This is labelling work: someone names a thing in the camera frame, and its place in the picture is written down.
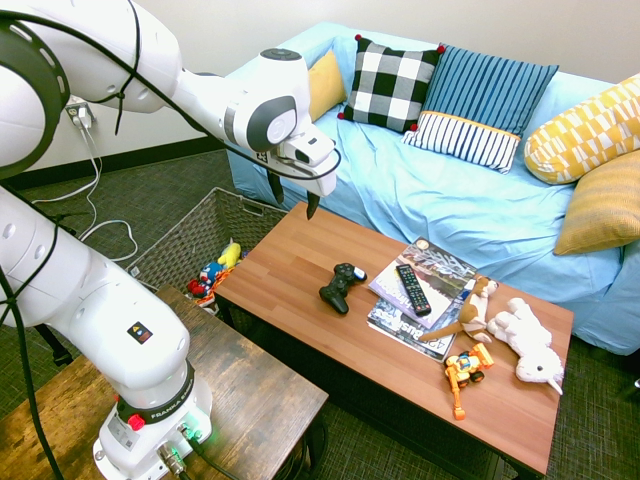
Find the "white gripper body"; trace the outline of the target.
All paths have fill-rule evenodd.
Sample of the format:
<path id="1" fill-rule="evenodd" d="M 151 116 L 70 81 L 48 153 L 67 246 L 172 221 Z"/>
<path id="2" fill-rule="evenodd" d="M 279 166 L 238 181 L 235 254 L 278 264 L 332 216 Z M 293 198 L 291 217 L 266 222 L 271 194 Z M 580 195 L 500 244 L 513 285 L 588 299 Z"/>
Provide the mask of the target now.
<path id="1" fill-rule="evenodd" d="M 336 187 L 336 155 L 330 154 L 317 165 L 269 155 L 269 167 L 279 176 L 319 196 L 328 196 Z"/>

